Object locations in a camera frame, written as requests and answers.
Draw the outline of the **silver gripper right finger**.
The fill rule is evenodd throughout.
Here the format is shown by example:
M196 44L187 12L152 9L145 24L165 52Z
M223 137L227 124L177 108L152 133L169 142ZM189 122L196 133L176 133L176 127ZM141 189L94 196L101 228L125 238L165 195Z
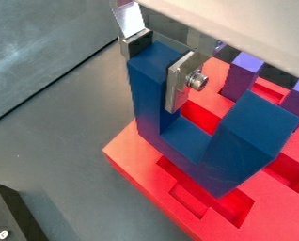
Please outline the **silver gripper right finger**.
M167 68L164 109L173 114L188 98L191 89L201 91L208 77L199 68L208 60L199 51L188 51Z

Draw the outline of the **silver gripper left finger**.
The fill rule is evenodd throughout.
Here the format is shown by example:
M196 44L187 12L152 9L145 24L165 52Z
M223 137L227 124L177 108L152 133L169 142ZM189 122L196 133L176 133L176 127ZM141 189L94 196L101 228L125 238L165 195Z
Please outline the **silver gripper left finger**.
M144 25L135 0L109 0L109 6L117 21L120 52L131 59L152 43L153 31Z

